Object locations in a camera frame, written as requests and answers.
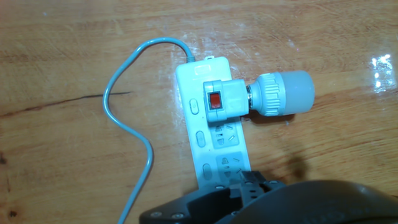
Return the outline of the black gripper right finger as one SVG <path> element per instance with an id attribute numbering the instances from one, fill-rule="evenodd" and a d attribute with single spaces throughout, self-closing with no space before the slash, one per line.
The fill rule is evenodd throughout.
<path id="1" fill-rule="evenodd" d="M 286 186 L 278 180 L 267 180 L 259 171 L 242 171 L 241 180 L 239 190 L 243 205 L 248 205 L 263 194 Z"/>

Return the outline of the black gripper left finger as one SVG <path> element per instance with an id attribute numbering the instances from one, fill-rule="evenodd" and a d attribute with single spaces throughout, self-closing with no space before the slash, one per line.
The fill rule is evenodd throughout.
<path id="1" fill-rule="evenodd" d="M 140 224 L 206 224 L 222 222 L 243 207 L 241 193 L 225 185 L 207 185 L 139 216 Z"/>

